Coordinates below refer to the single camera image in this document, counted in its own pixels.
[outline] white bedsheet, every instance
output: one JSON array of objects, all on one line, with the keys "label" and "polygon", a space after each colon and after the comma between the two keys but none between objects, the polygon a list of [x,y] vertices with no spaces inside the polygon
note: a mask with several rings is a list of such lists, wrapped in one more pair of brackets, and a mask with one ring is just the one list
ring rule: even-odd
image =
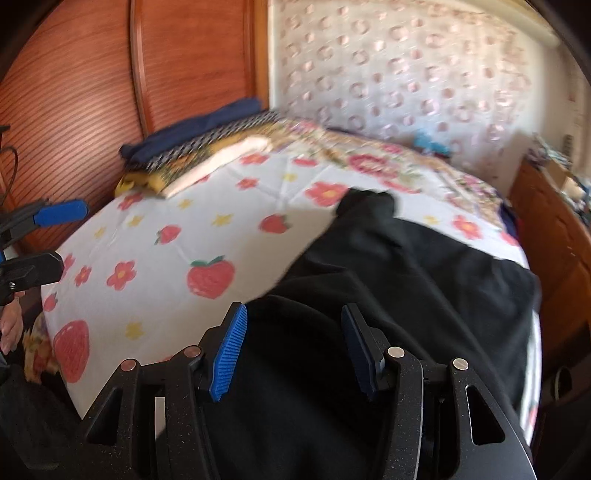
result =
[{"label": "white bedsheet", "polygon": [[[244,157],[172,199],[133,192],[115,199],[59,249],[67,270],[42,294],[81,416],[122,360],[162,361],[197,343],[231,302],[270,289],[331,222],[350,186],[389,190],[401,218],[527,266],[503,230],[442,201],[443,182],[428,167],[417,167],[416,193],[288,150]],[[528,440],[541,369],[537,316],[532,323],[521,409]]]}]

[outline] cloth pile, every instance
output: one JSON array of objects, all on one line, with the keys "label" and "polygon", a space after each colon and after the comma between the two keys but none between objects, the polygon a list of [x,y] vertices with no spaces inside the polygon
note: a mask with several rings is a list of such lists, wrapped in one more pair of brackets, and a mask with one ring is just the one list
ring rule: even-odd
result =
[{"label": "cloth pile", "polygon": [[123,145],[125,174],[115,196],[143,187],[169,198],[243,155],[268,151],[277,119],[258,99],[245,98]]}]

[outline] navy blue blanket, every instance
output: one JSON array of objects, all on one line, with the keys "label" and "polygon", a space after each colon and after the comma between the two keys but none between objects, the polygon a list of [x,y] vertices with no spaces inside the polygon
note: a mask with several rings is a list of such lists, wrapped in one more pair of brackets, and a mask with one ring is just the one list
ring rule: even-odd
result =
[{"label": "navy blue blanket", "polygon": [[119,153],[126,160],[144,163],[156,155],[177,147],[213,128],[254,115],[260,111],[261,101],[259,99],[243,98],[207,115],[187,118],[170,125],[170,127],[163,128],[138,144],[125,144],[121,147]]}]

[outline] black cloth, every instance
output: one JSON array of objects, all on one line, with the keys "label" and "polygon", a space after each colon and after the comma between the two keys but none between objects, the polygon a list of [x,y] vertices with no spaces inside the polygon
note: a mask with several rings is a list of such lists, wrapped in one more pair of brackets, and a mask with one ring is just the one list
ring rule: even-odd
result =
[{"label": "black cloth", "polygon": [[247,304],[232,385],[206,409],[222,478],[368,476],[386,408],[357,385],[340,329],[349,302],[422,360],[467,359],[522,437],[514,406],[537,279],[394,213],[389,194],[351,190],[277,286]]}]

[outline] pink circle pattern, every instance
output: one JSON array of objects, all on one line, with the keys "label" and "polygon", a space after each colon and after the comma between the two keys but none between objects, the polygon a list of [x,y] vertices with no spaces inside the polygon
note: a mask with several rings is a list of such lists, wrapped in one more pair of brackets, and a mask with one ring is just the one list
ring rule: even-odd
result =
[{"label": "pink circle pattern", "polygon": [[512,26],[441,1],[275,1],[279,108],[390,141],[422,129],[454,165],[496,177],[484,160],[498,158],[532,86]]}]

